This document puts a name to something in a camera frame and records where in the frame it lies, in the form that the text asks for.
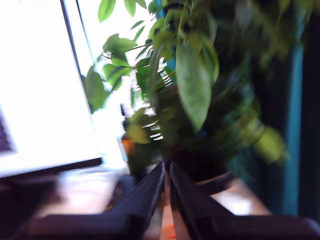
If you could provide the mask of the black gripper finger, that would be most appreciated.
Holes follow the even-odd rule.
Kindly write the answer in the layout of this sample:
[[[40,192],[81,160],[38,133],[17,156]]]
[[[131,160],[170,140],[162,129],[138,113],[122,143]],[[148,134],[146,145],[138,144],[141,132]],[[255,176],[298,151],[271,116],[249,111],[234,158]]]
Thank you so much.
[[[231,187],[227,172],[196,184],[175,163],[170,164],[170,205],[178,240],[231,240],[228,224],[234,214],[211,195]]]
[[[142,174],[139,181],[130,174],[120,176],[106,208],[105,240],[142,240],[165,191],[162,162]]]

